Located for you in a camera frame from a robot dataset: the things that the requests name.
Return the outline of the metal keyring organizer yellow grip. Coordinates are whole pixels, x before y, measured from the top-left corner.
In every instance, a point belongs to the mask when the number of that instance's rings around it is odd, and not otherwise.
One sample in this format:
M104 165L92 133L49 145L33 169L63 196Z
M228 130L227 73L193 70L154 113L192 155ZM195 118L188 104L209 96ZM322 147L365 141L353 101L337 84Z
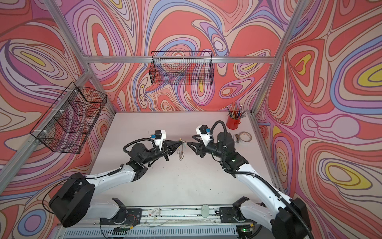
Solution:
M178 148L178 156L179 156L180 162L182 162L185 157L185 148L187 147L187 142L184 141L183 139L180 139L180 141L182 144Z

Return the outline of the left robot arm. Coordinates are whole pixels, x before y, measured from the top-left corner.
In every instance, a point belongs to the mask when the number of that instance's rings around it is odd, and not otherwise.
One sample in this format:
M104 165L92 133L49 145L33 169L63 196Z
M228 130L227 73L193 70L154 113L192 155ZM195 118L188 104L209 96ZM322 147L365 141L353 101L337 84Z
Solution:
M148 168L160 158L169 160L183 145L180 140L153 140L141 138L123 147L123 152L130 160L120 167L100 175L71 175L48 205L65 228L71 227L85 219L99 219L101 222L115 225L128 224L130 217L127 207L113 197L112 203L96 203L93 197L116 186L132 183L147 172Z

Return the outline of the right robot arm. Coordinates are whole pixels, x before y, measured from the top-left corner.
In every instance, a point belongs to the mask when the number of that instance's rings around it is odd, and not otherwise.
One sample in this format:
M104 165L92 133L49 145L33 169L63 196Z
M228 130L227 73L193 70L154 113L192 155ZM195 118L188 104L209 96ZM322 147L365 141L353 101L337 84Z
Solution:
M276 239L312 239L310 219L306 205L300 199L292 199L265 180L235 148L230 133L221 132L217 141L209 135L194 135L194 142L187 145L204 158L207 154L218 158L225 173L247 186L263 205L241 198L233 205L244 219L267 228Z

